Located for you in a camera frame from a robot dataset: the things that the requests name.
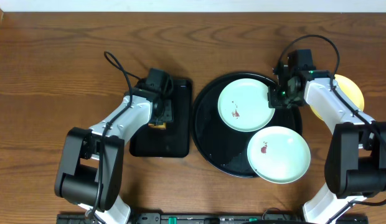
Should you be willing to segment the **yellow sponge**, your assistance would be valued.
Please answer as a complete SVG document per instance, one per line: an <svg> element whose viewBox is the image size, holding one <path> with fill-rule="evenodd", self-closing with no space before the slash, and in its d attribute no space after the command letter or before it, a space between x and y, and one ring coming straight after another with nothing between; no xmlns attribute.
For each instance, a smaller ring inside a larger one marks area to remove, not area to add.
<svg viewBox="0 0 386 224"><path fill-rule="evenodd" d="M154 129L166 129L166 123L159 123L159 124L149 123L148 126Z"/></svg>

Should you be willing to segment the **yellow plate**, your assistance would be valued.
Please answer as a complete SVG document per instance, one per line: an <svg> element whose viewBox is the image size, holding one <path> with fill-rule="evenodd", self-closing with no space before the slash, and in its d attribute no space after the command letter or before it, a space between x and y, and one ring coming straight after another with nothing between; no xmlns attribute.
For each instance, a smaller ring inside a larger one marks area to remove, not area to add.
<svg viewBox="0 0 386 224"><path fill-rule="evenodd" d="M341 123L353 117L350 109L337 97L336 91L354 110L364 109L364 97L359 87L350 79L337 75L337 78L315 78L307 82L304 100L327 124Z"/></svg>

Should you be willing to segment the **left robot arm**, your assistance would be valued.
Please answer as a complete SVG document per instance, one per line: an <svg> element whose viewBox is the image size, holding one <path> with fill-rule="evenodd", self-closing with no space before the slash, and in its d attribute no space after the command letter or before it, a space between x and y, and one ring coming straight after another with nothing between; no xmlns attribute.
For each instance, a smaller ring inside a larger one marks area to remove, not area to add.
<svg viewBox="0 0 386 224"><path fill-rule="evenodd" d="M66 135L54 191L56 196L86 210L95 223L127 223L130 207L119 192L126 143L150 122L172 118L172 88L136 87L105 119Z"/></svg>

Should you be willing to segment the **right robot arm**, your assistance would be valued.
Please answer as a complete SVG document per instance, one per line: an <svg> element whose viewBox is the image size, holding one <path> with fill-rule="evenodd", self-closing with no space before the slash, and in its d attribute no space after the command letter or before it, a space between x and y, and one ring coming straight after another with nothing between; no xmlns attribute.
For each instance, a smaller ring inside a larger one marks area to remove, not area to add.
<svg viewBox="0 0 386 224"><path fill-rule="evenodd" d="M341 90L334 74L309 62L278 63L272 108L312 106L332 133L324 166L326 183L303 205L308 223L334 223L354 205L386 191L386 122L375 121Z"/></svg>

